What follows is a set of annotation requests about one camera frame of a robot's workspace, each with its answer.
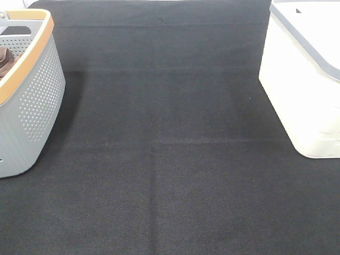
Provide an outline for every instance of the dark textured cloth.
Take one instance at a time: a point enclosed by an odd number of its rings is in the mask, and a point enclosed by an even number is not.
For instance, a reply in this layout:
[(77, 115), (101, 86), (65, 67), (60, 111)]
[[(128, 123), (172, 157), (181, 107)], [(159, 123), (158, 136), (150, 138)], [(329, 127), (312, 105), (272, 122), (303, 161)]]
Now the dark textured cloth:
[(34, 4), (66, 91), (0, 180), (1, 254), (339, 254), (339, 160), (299, 155), (258, 81), (269, 2)]

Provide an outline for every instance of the basket handle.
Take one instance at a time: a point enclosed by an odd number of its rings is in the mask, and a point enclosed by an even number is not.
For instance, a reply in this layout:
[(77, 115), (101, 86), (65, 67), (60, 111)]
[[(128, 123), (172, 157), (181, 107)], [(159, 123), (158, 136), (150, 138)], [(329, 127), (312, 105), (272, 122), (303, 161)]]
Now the basket handle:
[(41, 27), (43, 20), (12, 20), (4, 11), (0, 11), (0, 27), (28, 27), (31, 35), (35, 36)]

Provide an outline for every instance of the perforated basket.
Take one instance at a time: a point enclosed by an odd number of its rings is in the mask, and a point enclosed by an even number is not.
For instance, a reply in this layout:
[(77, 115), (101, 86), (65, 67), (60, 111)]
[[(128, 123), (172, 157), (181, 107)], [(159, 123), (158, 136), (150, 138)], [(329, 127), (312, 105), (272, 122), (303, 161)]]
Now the perforated basket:
[(55, 122), (65, 79), (52, 17), (38, 9), (0, 12), (0, 27), (28, 27), (30, 35), (0, 35), (0, 46), (23, 54), (0, 81), (0, 177), (28, 170)]

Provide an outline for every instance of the black fabric surface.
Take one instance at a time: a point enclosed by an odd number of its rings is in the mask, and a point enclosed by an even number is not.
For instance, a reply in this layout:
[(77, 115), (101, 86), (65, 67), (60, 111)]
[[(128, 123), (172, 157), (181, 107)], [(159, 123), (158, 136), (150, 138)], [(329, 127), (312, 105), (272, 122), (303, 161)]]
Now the black fabric surface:
[(66, 91), (0, 180), (1, 254), (339, 254), (339, 160), (299, 155), (258, 81), (269, 3), (36, 2)]

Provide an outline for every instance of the white storage bin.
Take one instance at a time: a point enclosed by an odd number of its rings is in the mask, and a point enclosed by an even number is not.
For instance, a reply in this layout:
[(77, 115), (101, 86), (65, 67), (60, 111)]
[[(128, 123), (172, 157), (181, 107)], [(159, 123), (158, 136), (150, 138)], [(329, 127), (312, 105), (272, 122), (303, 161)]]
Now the white storage bin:
[(0, 35), (0, 46), (23, 54), (0, 81), (0, 177), (20, 174), (37, 160), (58, 114), (65, 79), (48, 11), (0, 12), (0, 26), (30, 35)]
[(340, 2), (273, 0), (259, 79), (296, 150), (340, 157)]

